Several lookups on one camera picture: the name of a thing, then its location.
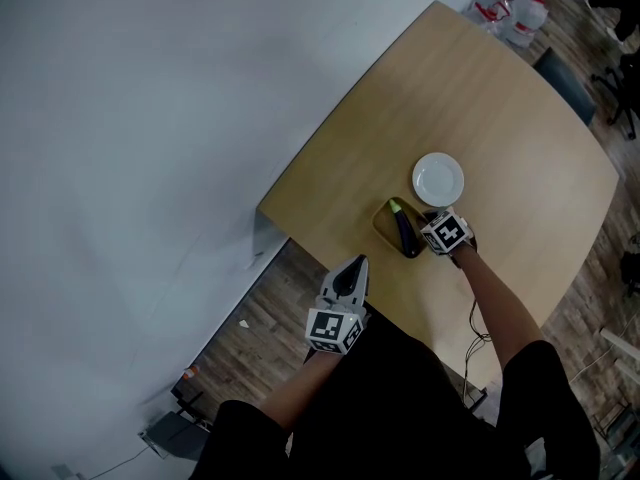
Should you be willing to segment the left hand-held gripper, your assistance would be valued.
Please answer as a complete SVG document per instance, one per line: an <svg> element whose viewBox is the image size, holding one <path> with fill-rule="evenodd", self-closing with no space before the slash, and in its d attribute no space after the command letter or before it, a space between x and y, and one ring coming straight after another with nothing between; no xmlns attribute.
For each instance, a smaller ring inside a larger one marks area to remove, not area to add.
<svg viewBox="0 0 640 480"><path fill-rule="evenodd" d="M312 349L338 355L352 349L366 327L368 284L369 261L364 254L327 274L315 306L308 312L305 339Z"/></svg>

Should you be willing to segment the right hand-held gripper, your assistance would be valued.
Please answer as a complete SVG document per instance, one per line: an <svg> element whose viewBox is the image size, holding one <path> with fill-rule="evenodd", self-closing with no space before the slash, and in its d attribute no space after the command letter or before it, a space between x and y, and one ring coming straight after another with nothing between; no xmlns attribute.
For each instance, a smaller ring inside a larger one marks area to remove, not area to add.
<svg viewBox="0 0 640 480"><path fill-rule="evenodd" d="M453 207L427 211L422 217L424 223L420 227L420 233L432 252L438 256L448 256L458 269L460 264L454 258L453 252L464 245L474 250L478 249L474 231Z"/></svg>

